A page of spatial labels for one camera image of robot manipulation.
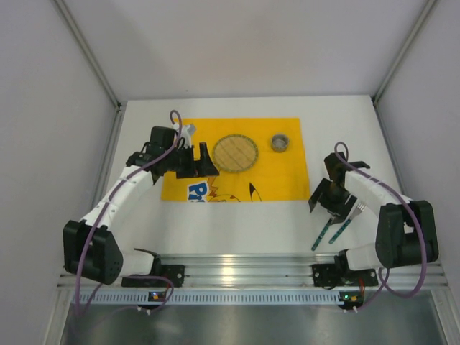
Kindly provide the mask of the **spoon with teal handle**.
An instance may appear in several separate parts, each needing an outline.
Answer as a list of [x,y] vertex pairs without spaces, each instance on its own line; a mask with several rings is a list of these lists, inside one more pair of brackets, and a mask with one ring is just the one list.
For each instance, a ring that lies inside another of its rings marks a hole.
[[326,232],[328,231],[331,223],[333,222],[333,218],[330,218],[326,224],[324,225],[324,227],[321,229],[321,232],[320,234],[317,236],[316,240],[314,241],[312,247],[311,247],[311,250],[314,252],[316,251],[318,245],[321,243],[322,239],[324,238]]

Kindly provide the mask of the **fork with teal handle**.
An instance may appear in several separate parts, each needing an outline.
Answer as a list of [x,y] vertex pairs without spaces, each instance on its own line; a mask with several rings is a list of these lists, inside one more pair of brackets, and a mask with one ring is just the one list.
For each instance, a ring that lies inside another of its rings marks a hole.
[[341,225],[341,227],[336,231],[336,233],[331,237],[331,239],[328,241],[329,244],[333,244],[345,231],[345,229],[349,226],[349,224],[357,217],[359,216],[364,209],[366,208],[366,205],[364,203],[359,203],[353,211],[350,213],[348,216],[348,219],[345,220],[345,222]]

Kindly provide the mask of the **round woven bamboo plate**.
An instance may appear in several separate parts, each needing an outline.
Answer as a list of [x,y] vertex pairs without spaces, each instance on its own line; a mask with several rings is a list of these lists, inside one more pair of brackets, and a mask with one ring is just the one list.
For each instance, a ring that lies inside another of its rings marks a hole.
[[230,134],[215,143],[211,157],[220,171],[243,173],[256,164],[259,149],[250,137],[243,134]]

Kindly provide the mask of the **yellow cloth placemat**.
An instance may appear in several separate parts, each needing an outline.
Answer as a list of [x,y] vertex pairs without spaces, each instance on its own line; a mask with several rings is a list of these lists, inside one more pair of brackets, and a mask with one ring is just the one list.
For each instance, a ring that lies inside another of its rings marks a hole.
[[[309,199],[310,183],[298,118],[186,119],[184,122],[195,125],[193,143],[205,142],[210,156],[220,138],[243,134],[255,141],[258,161],[241,173],[220,171],[214,164],[219,176],[208,178],[178,179],[175,173],[169,172],[163,180],[164,201],[229,203]],[[276,153],[270,146],[272,136],[278,133],[290,138],[286,152]]]

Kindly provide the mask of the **small round glass cup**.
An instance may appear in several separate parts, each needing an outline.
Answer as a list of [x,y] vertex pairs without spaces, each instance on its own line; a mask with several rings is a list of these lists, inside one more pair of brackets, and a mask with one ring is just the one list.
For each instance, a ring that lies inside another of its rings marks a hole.
[[283,133],[274,134],[270,140],[270,146],[276,153],[286,152],[290,146],[290,138]]

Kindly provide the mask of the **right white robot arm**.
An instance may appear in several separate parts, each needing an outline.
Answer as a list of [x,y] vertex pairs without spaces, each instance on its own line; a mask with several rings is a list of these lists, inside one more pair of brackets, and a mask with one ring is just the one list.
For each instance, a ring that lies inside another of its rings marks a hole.
[[439,257],[432,205],[400,195],[364,173],[363,161],[347,162],[342,152],[325,160],[328,177],[322,179],[308,201],[310,209],[322,206],[330,214],[327,226],[340,224],[331,241],[344,232],[363,205],[377,217],[375,241],[355,249],[342,249],[335,257],[343,276],[384,267],[386,269],[435,262]]

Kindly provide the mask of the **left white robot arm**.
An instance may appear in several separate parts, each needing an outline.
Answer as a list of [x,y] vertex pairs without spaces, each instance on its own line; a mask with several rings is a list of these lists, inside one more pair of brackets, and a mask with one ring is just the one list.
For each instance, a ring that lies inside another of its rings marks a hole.
[[81,220],[64,226],[66,272],[105,285],[119,277],[156,275],[158,255],[134,247],[123,224],[141,197],[165,173],[175,173],[178,179],[218,175],[206,143],[199,144],[200,157],[194,158],[195,131],[192,124],[152,128],[149,141],[129,156],[121,175],[101,201]]

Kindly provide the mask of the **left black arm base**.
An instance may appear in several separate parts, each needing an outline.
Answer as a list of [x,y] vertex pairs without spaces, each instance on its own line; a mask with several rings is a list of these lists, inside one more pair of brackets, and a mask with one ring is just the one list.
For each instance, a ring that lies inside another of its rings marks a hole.
[[185,279],[185,265],[162,264],[148,275],[123,277],[121,286],[124,288],[181,288]]

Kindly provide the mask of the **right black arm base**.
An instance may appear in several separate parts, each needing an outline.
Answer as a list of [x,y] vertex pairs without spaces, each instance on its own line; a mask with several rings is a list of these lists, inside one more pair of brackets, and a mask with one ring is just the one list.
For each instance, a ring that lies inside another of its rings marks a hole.
[[313,284],[315,287],[332,290],[337,287],[377,287],[377,273],[374,269],[353,271],[349,268],[346,251],[334,256],[333,263],[313,264]]

